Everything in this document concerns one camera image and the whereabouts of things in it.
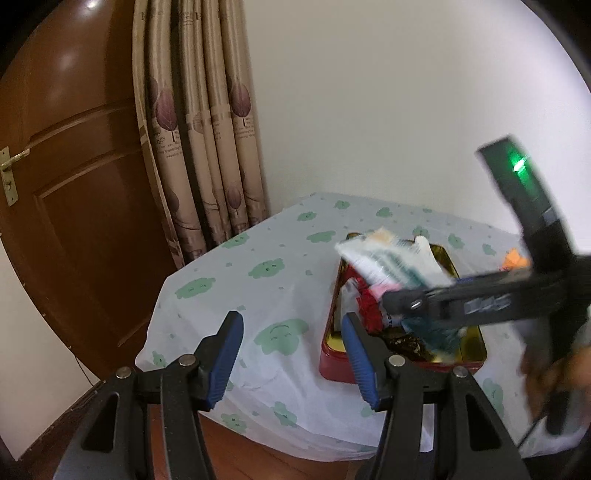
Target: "tablecloth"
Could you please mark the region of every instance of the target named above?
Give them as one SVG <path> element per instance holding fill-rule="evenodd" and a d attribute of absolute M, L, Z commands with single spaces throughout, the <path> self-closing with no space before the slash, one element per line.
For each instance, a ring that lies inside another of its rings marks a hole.
<path fill-rule="evenodd" d="M 349 232 L 386 227 L 402 238 L 426 236 L 445 247 L 460 276 L 497 271 L 516 235 L 430 208 L 316 193 L 196 259 L 166 281 L 136 364 L 165 367 L 214 334 L 228 310 L 245 333 L 225 396 L 205 414 L 246 437 L 311 460 L 371 456 L 384 413 L 356 385 L 318 372 L 335 286 L 334 244 Z M 518 365 L 524 346 L 510 323 L 482 327 L 488 359 L 476 380 L 518 441 L 529 426 Z M 433 408 L 424 409 L 421 449 L 432 444 Z M 581 433 L 550 437 L 543 422 L 522 455 L 574 446 Z"/>

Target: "hand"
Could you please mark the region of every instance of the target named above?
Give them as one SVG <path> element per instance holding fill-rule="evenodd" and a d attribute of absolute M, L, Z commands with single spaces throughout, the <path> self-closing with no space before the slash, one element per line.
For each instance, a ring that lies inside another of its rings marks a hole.
<path fill-rule="evenodd" d="M 532 418 L 536 418 L 561 374 L 564 360 L 556 362 L 549 369 L 540 369 L 526 351 L 520 370 L 525 377 L 525 393 Z M 587 405 L 591 406 L 591 347 L 576 352 L 569 360 L 564 371 L 559 390 L 584 390 Z"/>

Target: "door latch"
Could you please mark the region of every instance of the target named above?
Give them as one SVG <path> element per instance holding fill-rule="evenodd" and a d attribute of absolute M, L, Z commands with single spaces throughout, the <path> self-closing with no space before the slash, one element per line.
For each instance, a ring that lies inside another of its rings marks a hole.
<path fill-rule="evenodd" d="M 6 201 L 9 207 L 14 205 L 18 200 L 17 185 L 14 183 L 14 176 L 12 175 L 12 164 L 26 157 L 30 152 L 27 148 L 25 151 L 11 157 L 8 147 L 0 151 L 0 175 L 2 176 L 4 195 L 6 195 Z"/>

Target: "beige curtain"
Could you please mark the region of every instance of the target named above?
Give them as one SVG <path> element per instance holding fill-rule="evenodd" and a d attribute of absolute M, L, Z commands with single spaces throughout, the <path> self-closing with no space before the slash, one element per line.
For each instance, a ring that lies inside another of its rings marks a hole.
<path fill-rule="evenodd" d="M 244 32 L 240 0 L 135 1 L 138 128 L 179 268 L 267 217 Z"/>

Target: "door panel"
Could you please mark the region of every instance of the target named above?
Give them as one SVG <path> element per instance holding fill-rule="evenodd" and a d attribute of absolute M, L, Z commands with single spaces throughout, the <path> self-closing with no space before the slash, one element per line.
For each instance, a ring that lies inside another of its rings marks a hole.
<path fill-rule="evenodd" d="M 139 143 L 134 2 L 65 0 L 0 80 L 0 148 L 19 200 L 0 197 L 2 241 L 25 289 L 97 376 L 133 363 L 174 271 Z"/>

